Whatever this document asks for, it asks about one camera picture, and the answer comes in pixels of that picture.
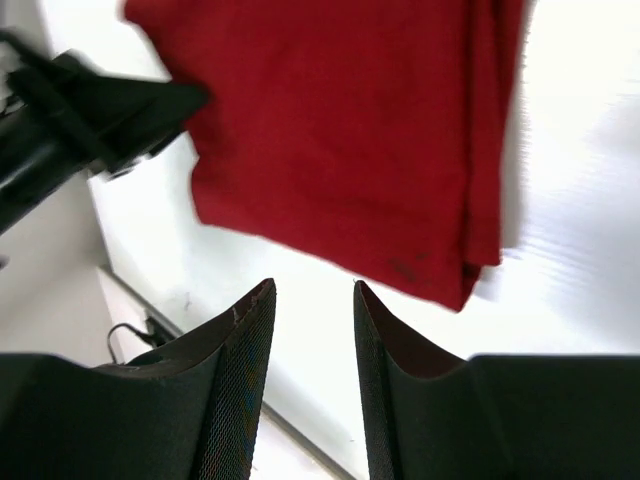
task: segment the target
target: white wall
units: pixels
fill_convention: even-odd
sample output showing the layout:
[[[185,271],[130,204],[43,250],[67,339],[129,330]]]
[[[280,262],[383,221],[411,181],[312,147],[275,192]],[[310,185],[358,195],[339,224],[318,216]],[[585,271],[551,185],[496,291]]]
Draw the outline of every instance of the white wall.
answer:
[[[44,38],[35,2],[8,0],[7,22]],[[107,362],[111,318],[96,266],[106,262],[85,178],[77,176],[0,236],[0,352],[52,352]]]

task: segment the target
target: red cloth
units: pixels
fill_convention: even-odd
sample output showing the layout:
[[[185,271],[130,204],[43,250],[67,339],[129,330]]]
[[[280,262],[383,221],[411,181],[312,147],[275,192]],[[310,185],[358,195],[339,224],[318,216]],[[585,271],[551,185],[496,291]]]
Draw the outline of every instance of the red cloth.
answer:
[[[500,261],[522,4],[128,0],[125,15],[215,95],[188,123],[202,222],[460,310]]]

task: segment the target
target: red towel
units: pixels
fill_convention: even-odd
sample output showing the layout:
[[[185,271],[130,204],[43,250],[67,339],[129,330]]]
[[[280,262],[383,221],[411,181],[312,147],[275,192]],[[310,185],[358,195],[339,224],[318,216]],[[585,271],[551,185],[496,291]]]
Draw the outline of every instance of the red towel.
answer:
[[[128,0],[125,15],[215,96],[188,123],[202,222],[460,310],[500,261],[522,3]]]

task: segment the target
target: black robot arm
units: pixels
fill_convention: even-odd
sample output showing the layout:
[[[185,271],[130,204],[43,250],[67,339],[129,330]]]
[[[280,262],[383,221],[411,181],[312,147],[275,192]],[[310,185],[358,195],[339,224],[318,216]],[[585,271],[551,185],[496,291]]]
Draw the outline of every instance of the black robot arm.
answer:
[[[194,85],[102,76],[0,29],[13,55],[0,114],[0,234],[83,169],[115,177],[156,155],[208,101]]]

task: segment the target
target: white surface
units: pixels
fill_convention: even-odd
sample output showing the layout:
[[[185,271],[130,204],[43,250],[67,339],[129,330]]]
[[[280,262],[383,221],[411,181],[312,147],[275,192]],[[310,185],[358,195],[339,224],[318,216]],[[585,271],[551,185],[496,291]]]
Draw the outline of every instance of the white surface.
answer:
[[[4,233],[0,255],[9,258],[0,271],[0,311],[6,319],[77,270],[91,271],[87,289],[99,291],[95,267],[106,261],[106,253],[86,180],[71,179]],[[76,295],[82,298],[82,290]],[[102,313],[104,302],[96,308],[96,317]]]
[[[163,77],[115,0],[41,0],[56,52]],[[452,352],[640,351],[640,31],[637,0],[539,0],[508,143],[520,243],[459,315],[381,286],[414,328]],[[115,271],[183,327],[262,278],[278,317],[265,399],[366,478],[352,328],[354,275],[193,218],[185,138],[132,175],[93,183]]]
[[[251,480],[337,478],[305,453],[268,416],[260,416]]]
[[[0,305],[0,352],[55,354],[88,367],[110,361],[111,318],[97,268],[69,270],[30,293],[10,311]]]

